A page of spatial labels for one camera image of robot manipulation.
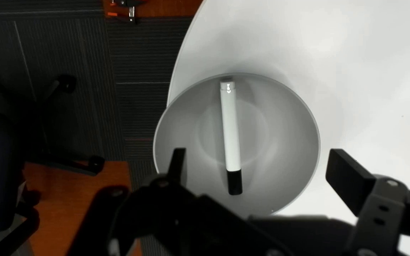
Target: white cylindrical object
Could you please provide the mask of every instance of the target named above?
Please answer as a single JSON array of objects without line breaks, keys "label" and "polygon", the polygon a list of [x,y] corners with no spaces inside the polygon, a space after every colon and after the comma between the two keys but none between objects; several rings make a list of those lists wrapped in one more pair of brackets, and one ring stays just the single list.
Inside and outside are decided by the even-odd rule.
[{"label": "white cylindrical object", "polygon": [[237,118],[237,90],[232,80],[221,81],[221,109],[227,171],[238,172],[241,171],[241,155]]}]

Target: dark floor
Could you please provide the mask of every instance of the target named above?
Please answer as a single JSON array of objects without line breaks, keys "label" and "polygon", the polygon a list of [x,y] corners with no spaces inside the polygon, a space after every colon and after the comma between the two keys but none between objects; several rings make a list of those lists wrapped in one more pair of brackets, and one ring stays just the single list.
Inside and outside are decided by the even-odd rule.
[{"label": "dark floor", "polygon": [[106,21],[91,0],[0,0],[0,84],[36,102],[56,75],[76,75],[77,91],[44,109],[41,145],[76,159],[128,161],[137,188],[155,173],[153,135],[190,23]]}]

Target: black tip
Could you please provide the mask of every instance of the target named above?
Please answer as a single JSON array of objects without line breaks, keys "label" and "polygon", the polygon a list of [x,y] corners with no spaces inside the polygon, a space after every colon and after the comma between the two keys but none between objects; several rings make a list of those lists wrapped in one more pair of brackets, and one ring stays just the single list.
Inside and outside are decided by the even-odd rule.
[{"label": "black tip", "polygon": [[244,192],[242,171],[228,171],[228,185],[231,195],[241,195]]}]

